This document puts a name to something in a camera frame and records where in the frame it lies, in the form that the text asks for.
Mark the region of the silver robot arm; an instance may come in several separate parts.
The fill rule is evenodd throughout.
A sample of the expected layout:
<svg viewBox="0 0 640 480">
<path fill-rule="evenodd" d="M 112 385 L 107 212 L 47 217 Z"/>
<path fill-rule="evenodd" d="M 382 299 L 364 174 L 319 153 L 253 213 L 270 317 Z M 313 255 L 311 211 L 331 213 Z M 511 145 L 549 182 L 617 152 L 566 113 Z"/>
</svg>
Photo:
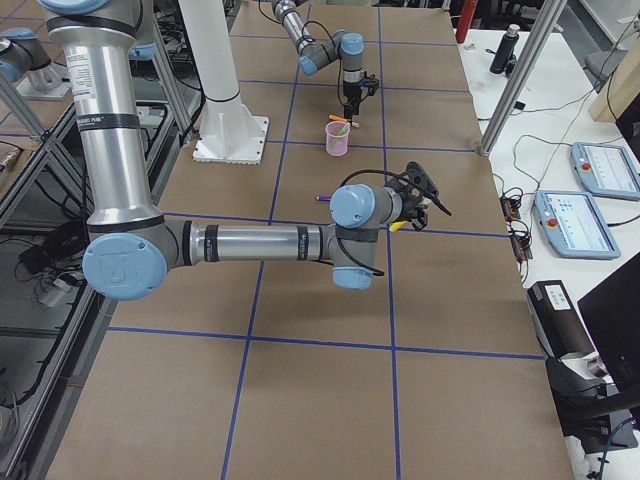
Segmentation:
<svg viewBox="0 0 640 480">
<path fill-rule="evenodd" d="M 158 290 L 173 268 L 201 261 L 294 260 L 332 264 L 333 282 L 344 289 L 369 288 L 379 227 L 396 221 L 422 230 L 428 204 L 451 213 L 424 169 L 409 162 L 399 174 L 364 169 L 347 176 L 331 196 L 330 225 L 201 226 L 165 220 L 151 198 L 136 113 L 129 60 L 134 49 L 155 53 L 150 38 L 151 1 L 38 1 L 47 15 L 51 39 L 64 51 L 87 165 L 94 211 L 87 220 L 90 243 L 82 269 L 89 285 L 119 301 L 137 300 Z M 221 1 L 198 7 L 181 3 L 185 27 L 204 88 L 205 110 L 197 160 L 259 164 L 267 117 L 253 116 L 243 104 Z M 320 60 L 303 33 L 295 1 L 271 1 L 301 55 L 305 73 L 342 61 L 348 98 L 364 83 L 359 34 L 339 31 Z M 211 27 L 212 57 L 205 59 L 198 35 Z M 346 185 L 365 173 L 386 174 L 384 186 Z"/>
<path fill-rule="evenodd" d="M 343 116 L 352 121 L 359 114 L 364 98 L 374 95 L 378 80 L 368 76 L 363 67 L 365 44 L 361 34 L 339 29 L 330 34 L 318 22 L 304 22 L 296 1 L 271 1 L 275 21 L 286 30 L 298 55 L 298 65 L 308 77 L 338 62 L 341 69 L 342 94 L 338 97 Z"/>
</svg>

